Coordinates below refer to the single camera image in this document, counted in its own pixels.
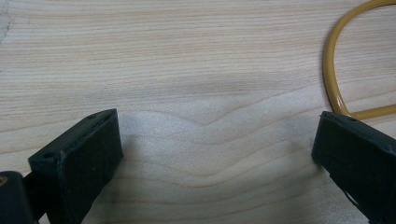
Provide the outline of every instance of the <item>wood grain pattern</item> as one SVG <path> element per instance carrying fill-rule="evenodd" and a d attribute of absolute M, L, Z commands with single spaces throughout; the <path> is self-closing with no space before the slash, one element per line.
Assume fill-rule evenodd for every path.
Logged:
<path fill-rule="evenodd" d="M 310 158 L 325 38 L 363 2 L 3 0 L 0 170 L 116 107 L 125 160 L 85 223 L 366 223 Z M 340 36 L 351 110 L 396 103 L 395 10 Z"/>

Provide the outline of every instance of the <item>wooden table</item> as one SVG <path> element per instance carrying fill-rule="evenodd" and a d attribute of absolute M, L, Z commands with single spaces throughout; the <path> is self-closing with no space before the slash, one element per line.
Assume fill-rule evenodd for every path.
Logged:
<path fill-rule="evenodd" d="M 364 1 L 3 0 L 0 170 L 117 108 L 125 159 L 85 223 L 367 223 L 310 157 L 324 41 Z M 340 36 L 352 111 L 396 103 L 395 21 Z M 396 116 L 365 122 L 396 137 Z"/>

